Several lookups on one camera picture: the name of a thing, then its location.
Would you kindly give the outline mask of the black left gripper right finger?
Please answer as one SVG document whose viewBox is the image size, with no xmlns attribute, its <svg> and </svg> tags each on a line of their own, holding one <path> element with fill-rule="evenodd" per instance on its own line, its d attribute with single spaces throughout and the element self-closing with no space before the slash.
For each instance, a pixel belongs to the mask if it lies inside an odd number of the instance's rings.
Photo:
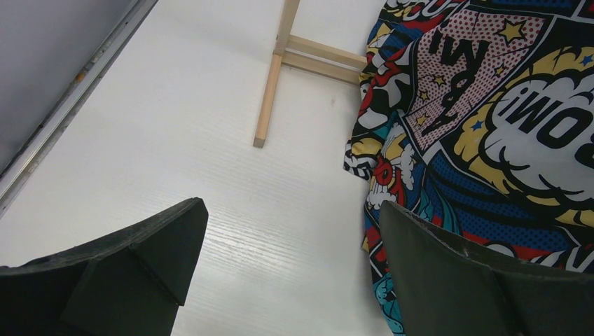
<svg viewBox="0 0 594 336">
<path fill-rule="evenodd" d="M 505 255 L 380 207 L 389 273 L 408 335 L 592 335 L 593 275 Z"/>
</svg>

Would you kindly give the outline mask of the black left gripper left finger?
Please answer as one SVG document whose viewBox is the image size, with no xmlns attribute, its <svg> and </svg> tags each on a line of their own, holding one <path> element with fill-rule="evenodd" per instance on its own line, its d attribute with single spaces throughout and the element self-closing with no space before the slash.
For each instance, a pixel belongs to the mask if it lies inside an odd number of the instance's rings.
<svg viewBox="0 0 594 336">
<path fill-rule="evenodd" d="M 2 335 L 169 335 L 207 228 L 202 199 L 1 268 Z"/>
</svg>

